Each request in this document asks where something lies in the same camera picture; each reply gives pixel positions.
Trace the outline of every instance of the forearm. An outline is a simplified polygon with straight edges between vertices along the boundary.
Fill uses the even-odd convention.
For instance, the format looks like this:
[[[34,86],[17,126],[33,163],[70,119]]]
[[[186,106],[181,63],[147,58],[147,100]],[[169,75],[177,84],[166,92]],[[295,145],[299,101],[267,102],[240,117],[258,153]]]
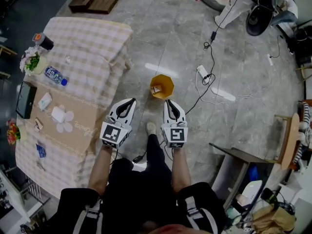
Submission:
[[[191,185],[191,175],[184,149],[174,148],[172,164],[172,187],[175,193]]]
[[[88,188],[97,191],[100,196],[104,195],[108,182],[111,156],[112,148],[103,145],[91,171]]]

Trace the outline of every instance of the jeans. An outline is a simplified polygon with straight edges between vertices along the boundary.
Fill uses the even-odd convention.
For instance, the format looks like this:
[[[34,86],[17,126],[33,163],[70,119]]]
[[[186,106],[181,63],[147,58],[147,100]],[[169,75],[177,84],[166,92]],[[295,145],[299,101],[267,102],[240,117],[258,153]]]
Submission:
[[[161,180],[162,182],[171,185],[171,171],[165,163],[165,155],[156,135],[148,136],[146,157],[146,170],[141,172],[140,175]],[[133,166],[133,163],[126,158],[115,160],[109,173],[109,183],[129,179],[130,175],[138,173],[132,171]]]
[[[295,14],[286,10],[279,13],[277,16],[273,17],[271,20],[271,25],[275,26],[282,22],[296,22],[296,21],[297,17],[295,16]]]

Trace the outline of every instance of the power strip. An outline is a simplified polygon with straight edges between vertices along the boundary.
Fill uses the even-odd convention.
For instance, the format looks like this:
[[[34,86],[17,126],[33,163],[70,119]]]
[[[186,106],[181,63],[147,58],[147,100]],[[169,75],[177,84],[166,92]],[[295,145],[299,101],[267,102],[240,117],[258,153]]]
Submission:
[[[206,69],[204,68],[204,66],[203,65],[198,66],[197,71],[200,74],[201,78],[204,79],[203,84],[207,85],[209,83],[211,77],[209,77],[209,78],[207,77],[208,73],[207,73]]]

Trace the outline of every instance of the checkered tablecloth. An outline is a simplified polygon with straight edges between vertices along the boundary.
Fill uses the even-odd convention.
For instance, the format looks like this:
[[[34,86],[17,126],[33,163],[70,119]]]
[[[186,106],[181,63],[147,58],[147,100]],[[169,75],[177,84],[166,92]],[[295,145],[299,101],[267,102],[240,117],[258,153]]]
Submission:
[[[64,91],[95,103],[104,112],[114,98],[124,69],[130,67],[127,58],[133,32],[130,26],[97,19],[56,17],[50,19],[43,32],[54,42],[46,56],[48,65],[68,79]],[[27,80],[52,88],[61,86],[44,74]],[[25,124],[28,133],[27,140],[16,145],[16,163],[25,174],[57,198],[64,188],[87,185],[95,154],[79,156],[36,133],[27,120],[18,118],[19,124]],[[45,147],[45,158],[39,159],[36,143]]]

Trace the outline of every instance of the plastic bottle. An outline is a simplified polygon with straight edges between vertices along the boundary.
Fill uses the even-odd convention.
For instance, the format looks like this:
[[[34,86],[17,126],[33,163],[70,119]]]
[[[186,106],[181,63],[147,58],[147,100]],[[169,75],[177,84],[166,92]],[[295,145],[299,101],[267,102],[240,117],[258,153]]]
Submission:
[[[47,67],[44,71],[44,74],[54,81],[56,84],[61,84],[66,86],[67,80],[63,78],[62,74],[56,70],[54,67]]]

